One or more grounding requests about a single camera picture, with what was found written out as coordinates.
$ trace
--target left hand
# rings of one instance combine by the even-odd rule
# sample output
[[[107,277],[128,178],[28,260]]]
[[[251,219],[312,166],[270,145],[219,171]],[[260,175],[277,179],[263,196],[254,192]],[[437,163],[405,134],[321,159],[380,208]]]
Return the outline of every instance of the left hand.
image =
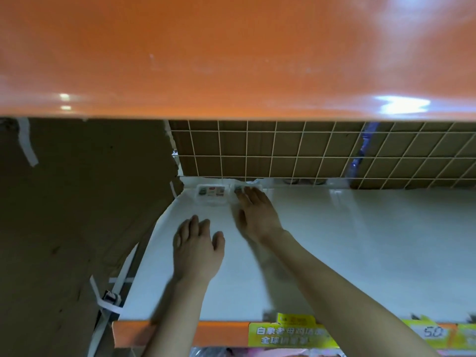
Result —
[[[208,284],[217,274],[225,255],[223,232],[210,239],[210,220],[185,220],[174,237],[174,277]]]

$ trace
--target white shelf surface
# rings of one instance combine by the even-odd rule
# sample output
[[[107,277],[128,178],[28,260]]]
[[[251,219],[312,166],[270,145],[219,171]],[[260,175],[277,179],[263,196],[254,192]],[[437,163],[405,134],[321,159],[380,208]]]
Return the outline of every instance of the white shelf surface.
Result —
[[[201,320],[312,314],[274,257],[243,239],[232,213],[237,205],[199,205],[193,193],[184,190],[158,220],[120,319],[151,318],[173,273],[172,238],[193,214],[209,218],[212,234],[222,230],[226,239]],[[290,186],[269,193],[284,228],[399,318],[464,322],[476,312],[476,192]]]

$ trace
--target forearm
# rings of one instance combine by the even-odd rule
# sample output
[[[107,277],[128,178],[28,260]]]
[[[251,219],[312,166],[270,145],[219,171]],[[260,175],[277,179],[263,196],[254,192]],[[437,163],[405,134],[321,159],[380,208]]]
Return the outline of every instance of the forearm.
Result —
[[[170,305],[157,325],[144,357],[189,355],[207,287],[196,281],[176,283]]]
[[[295,277],[316,317],[348,356],[438,355],[392,313],[307,252],[287,231],[263,244]]]

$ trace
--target wire grid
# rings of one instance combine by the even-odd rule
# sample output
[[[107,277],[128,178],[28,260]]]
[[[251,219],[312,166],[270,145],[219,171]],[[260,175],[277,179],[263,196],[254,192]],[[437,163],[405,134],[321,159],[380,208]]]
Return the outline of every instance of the wire grid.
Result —
[[[365,127],[366,123],[362,123],[362,127],[358,131],[357,130],[343,130],[343,131],[342,130],[336,130],[336,126],[338,124],[339,124],[339,122],[334,122],[333,125],[332,125],[332,129],[330,131],[328,131],[328,130],[325,130],[325,131],[309,130],[309,131],[307,131],[306,130],[306,122],[303,123],[303,126],[302,126],[301,130],[278,130],[277,129],[278,122],[276,121],[276,122],[274,122],[274,130],[250,130],[249,129],[249,122],[247,121],[246,122],[246,130],[223,130],[223,129],[220,129],[220,122],[217,121],[217,129],[216,130],[211,130],[211,129],[196,130],[196,129],[192,129],[190,127],[190,121],[187,121],[188,130],[173,129],[172,128],[171,131],[172,132],[180,132],[180,133],[186,132],[186,131],[188,132],[188,134],[190,136],[192,154],[183,154],[183,153],[181,153],[180,149],[178,150],[178,154],[179,154],[179,156],[193,157],[194,164],[195,164],[194,166],[195,166],[195,170],[197,172],[196,173],[197,176],[209,177],[209,178],[223,178],[224,177],[223,161],[222,161],[223,157],[226,157],[226,158],[237,157],[237,158],[244,158],[244,162],[245,162],[244,174],[243,175],[233,175],[233,176],[228,174],[228,175],[225,176],[226,178],[252,180],[252,179],[258,179],[258,178],[272,177],[273,163],[276,162],[277,158],[278,159],[292,158],[292,159],[294,159],[294,163],[293,163],[294,166],[292,168],[292,173],[288,176],[282,176],[282,178],[290,178],[291,183],[293,184],[293,182],[295,180],[304,179],[304,178],[301,178],[301,177],[296,177],[296,167],[297,167],[297,164],[298,164],[298,159],[319,159],[320,163],[318,165],[317,173],[315,174],[315,176],[305,178],[305,179],[312,180],[312,184],[315,185],[317,183],[318,179],[331,178],[329,176],[323,177],[321,175],[321,171],[323,170],[324,161],[329,160],[329,159],[334,159],[334,160],[336,160],[336,159],[346,159],[346,161],[343,163],[343,167],[342,167],[340,173],[336,173],[335,176],[334,176],[334,177],[341,177],[342,178],[345,175],[345,172],[346,172],[346,170],[349,166],[350,161],[357,154],[358,149],[356,150],[356,146],[360,142],[362,142],[361,134],[364,130],[364,127]],[[386,187],[387,183],[391,180],[406,181],[403,188],[409,188],[414,180],[428,181],[427,187],[434,186],[435,182],[437,180],[448,181],[448,185],[450,187],[458,186],[458,184],[463,180],[466,181],[466,182],[469,182],[469,184],[471,184],[472,186],[473,186],[473,184],[476,185],[476,175],[472,172],[471,173],[472,176],[468,177],[468,174],[470,173],[470,171],[473,168],[476,167],[476,150],[471,150],[470,156],[461,156],[461,153],[474,141],[474,138],[476,137],[476,133],[473,131],[473,128],[470,128],[469,130],[454,130],[454,126],[457,125],[457,124],[456,123],[451,123],[451,125],[444,131],[442,131],[442,130],[425,130],[425,127],[429,124],[431,124],[431,123],[428,123],[428,122],[423,123],[421,125],[421,127],[418,129],[418,131],[414,131],[414,130],[413,131],[401,131],[401,130],[397,131],[397,130],[394,130],[394,128],[396,126],[396,123],[392,123],[391,128],[388,131],[379,131],[378,130],[378,131],[374,132],[374,134],[376,134],[376,135],[384,134],[385,137],[384,137],[382,143],[379,145],[375,155],[367,155],[367,156],[362,157],[363,159],[370,159],[371,162],[370,162],[370,165],[367,168],[366,172],[363,174],[363,176],[353,178],[353,181],[355,182],[353,187],[356,188],[356,189],[361,189],[362,186],[364,185],[364,183],[367,180],[382,181],[381,185],[379,187],[376,187],[376,188],[379,188],[379,189],[384,189]],[[218,134],[218,149],[219,149],[218,155],[206,155],[206,154],[197,155],[196,152],[195,152],[196,147],[195,147],[195,144],[194,144],[194,137],[193,137],[192,132],[194,132],[194,133],[200,133],[200,132],[217,133]],[[227,133],[245,133],[245,153],[244,153],[244,155],[226,155],[226,156],[223,155],[223,153],[222,153],[223,140],[226,139]],[[261,134],[273,133],[271,155],[250,155],[248,153],[248,136],[253,134],[253,133],[261,133]],[[276,137],[277,137],[277,135],[279,135],[281,133],[285,133],[285,134],[300,133],[296,155],[276,155],[275,154]],[[302,142],[303,142],[303,137],[306,134],[316,134],[316,136],[319,135],[319,134],[322,134],[322,135],[325,134],[325,135],[328,136],[328,139],[326,141],[326,145],[324,147],[324,151],[323,151],[322,155],[316,155],[316,156],[300,155],[301,145],[302,145]],[[346,134],[346,135],[354,134],[354,135],[358,135],[358,137],[356,137],[355,142],[354,142],[352,148],[350,149],[350,154],[349,155],[331,155],[331,156],[329,156],[328,155],[328,150],[329,150],[329,146],[330,146],[330,143],[331,143],[331,139],[334,135],[338,135],[338,134]],[[413,136],[413,138],[408,143],[408,145],[405,147],[402,155],[399,155],[399,156],[381,156],[380,152],[382,151],[382,149],[384,149],[388,138],[391,135],[397,135],[397,134],[411,134]],[[440,135],[440,138],[437,141],[437,143],[433,145],[431,151],[429,152],[429,154],[427,156],[425,156],[425,157],[422,157],[422,156],[408,156],[408,151],[412,148],[412,146],[414,145],[414,142],[418,139],[418,137],[420,135],[423,135],[423,134],[438,134],[438,135]],[[458,149],[458,151],[455,153],[455,155],[434,156],[434,152],[438,149],[438,147],[444,141],[445,137],[448,136],[448,135],[453,135],[453,134],[454,135],[461,134],[462,137],[467,136],[468,134],[471,134],[471,137],[469,137],[467,139],[467,141]],[[220,163],[220,175],[212,175],[213,173],[207,173],[206,170],[202,170],[202,173],[199,173],[199,163],[197,162],[197,156],[199,156],[199,157],[204,157],[204,156],[205,157],[217,157],[218,156],[219,157],[219,163]],[[249,169],[248,169],[248,159],[250,157],[270,159],[270,161],[269,161],[269,170],[268,170],[267,175],[252,175],[248,172],[249,171]],[[373,170],[374,164],[375,164],[377,159],[397,159],[396,164],[394,165],[392,170],[388,173],[388,176],[378,177],[378,178],[374,178],[374,177],[370,178],[368,176],[370,171]],[[393,174],[399,168],[401,162],[405,159],[419,159],[419,160],[424,159],[424,160],[422,161],[422,163],[419,165],[419,167],[412,174],[408,174],[408,176],[405,175],[404,177],[398,177],[398,178],[394,177]],[[444,167],[437,173],[436,176],[431,177],[431,178],[418,178],[417,177],[418,173],[420,172],[420,170],[422,170],[422,168],[425,165],[425,162],[428,159],[447,160],[447,162],[445,163]],[[469,164],[469,167],[464,172],[462,172],[460,175],[458,175],[457,177],[443,178],[442,176],[444,175],[444,173],[451,169],[452,162],[454,160],[457,160],[457,159],[458,160],[464,160],[464,159],[470,160],[471,162]]]

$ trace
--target hand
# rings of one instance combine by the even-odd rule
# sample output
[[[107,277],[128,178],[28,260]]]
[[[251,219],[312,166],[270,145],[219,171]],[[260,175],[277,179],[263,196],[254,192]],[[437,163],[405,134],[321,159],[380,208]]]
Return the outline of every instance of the hand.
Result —
[[[210,220],[185,220],[174,237],[174,278],[208,284],[220,269],[225,255],[223,232],[210,239]]]
[[[241,208],[239,227],[255,242],[262,243],[283,230],[276,210],[265,193],[257,188],[245,187],[245,193],[237,190]]]

